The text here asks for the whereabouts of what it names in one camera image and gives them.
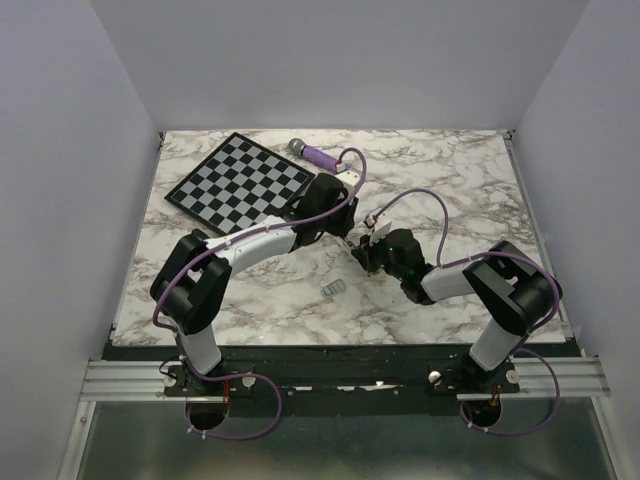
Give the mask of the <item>grey staple tray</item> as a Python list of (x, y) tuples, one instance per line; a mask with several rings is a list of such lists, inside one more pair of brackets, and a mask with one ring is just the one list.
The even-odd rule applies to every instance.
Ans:
[(345, 289), (346, 289), (346, 284), (344, 283), (344, 281), (341, 279), (338, 279), (331, 282), (330, 284), (325, 285), (322, 288), (322, 291), (326, 296), (334, 296), (343, 292)]

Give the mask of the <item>light blue stapler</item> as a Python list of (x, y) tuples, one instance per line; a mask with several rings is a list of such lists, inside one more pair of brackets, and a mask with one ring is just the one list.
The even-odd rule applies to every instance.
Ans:
[(359, 236), (349, 236), (342, 239), (344, 250), (347, 254), (350, 254), (354, 249), (357, 249), (361, 245)]

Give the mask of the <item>white staple box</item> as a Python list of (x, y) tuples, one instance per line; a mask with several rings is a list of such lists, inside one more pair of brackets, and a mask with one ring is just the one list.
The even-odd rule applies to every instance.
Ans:
[(373, 280), (381, 280), (384, 277), (384, 273), (381, 270), (375, 272), (368, 272), (367, 277)]

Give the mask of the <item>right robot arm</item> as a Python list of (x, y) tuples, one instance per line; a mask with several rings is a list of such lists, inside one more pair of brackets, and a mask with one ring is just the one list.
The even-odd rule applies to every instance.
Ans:
[(424, 259), (408, 229), (396, 229), (380, 240), (364, 235), (351, 249), (368, 273), (385, 272), (400, 282), (405, 296), (420, 305), (476, 295), (491, 320), (470, 347), (460, 367), (460, 379), (480, 392), (496, 380), (496, 369), (540, 325), (557, 312), (562, 288), (546, 270), (507, 241), (487, 252), (445, 266)]

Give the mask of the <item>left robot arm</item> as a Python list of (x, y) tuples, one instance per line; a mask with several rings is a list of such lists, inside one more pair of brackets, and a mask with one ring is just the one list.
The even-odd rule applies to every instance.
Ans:
[(323, 234), (344, 238), (354, 227), (363, 184), (360, 174), (321, 173), (302, 195), (273, 209), (258, 224), (220, 238), (200, 230), (182, 237), (154, 279), (154, 325), (168, 329), (190, 368), (187, 382), (201, 395), (214, 393), (222, 380), (222, 360), (212, 323), (230, 280), (272, 257), (316, 243)]

